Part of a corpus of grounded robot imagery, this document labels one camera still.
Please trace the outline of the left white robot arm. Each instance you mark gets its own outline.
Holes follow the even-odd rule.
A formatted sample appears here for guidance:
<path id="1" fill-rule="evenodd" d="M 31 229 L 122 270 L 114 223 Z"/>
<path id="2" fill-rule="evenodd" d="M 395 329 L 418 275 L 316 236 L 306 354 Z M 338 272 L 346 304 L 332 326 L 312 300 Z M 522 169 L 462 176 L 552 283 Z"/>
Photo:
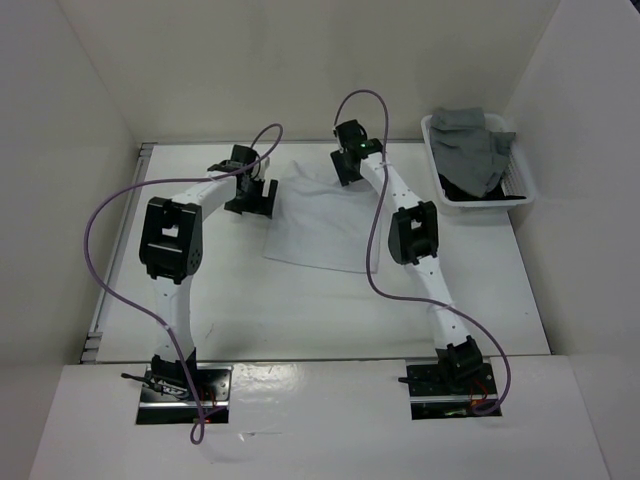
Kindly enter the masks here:
<path id="1" fill-rule="evenodd" d="M 155 313 L 167 331 L 152 357 L 151 379 L 176 399 L 190 398 L 199 386 L 190 300 L 204 256 L 204 221 L 219 208 L 271 217 L 278 182 L 263 193 L 260 170 L 267 166 L 253 148 L 234 145 L 229 159 L 207 170 L 205 181 L 147 203 L 139 258 L 152 280 Z"/>

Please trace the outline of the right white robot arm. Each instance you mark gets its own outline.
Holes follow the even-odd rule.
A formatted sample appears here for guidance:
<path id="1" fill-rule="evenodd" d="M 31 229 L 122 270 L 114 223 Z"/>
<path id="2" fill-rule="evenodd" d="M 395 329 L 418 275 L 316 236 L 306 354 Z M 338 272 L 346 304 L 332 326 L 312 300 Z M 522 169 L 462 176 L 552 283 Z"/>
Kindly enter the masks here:
<path id="1" fill-rule="evenodd" d="M 333 129 L 339 149 L 331 160 L 343 186 L 366 181 L 378 194 L 381 208 L 390 215 L 387 248 L 428 306 L 437 372 L 431 379 L 407 380 L 408 384 L 440 388 L 458 395 L 473 384 L 483 356 L 463 319 L 452 311 L 453 299 L 438 258 L 439 228 L 435 204 L 422 200 L 385 157 L 382 142 L 370 138 L 356 120 Z"/>

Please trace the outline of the white skirt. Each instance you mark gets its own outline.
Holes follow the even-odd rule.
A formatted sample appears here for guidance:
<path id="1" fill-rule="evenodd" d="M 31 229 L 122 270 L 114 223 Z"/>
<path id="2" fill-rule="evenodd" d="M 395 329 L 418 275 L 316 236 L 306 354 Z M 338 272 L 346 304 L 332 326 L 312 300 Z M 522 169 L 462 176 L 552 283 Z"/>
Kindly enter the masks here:
<path id="1" fill-rule="evenodd" d="M 364 274 L 370 249 L 375 273 L 380 240 L 370 232 L 378 201 L 364 180 L 341 185 L 331 163 L 293 160 L 279 180 L 263 257 Z"/>

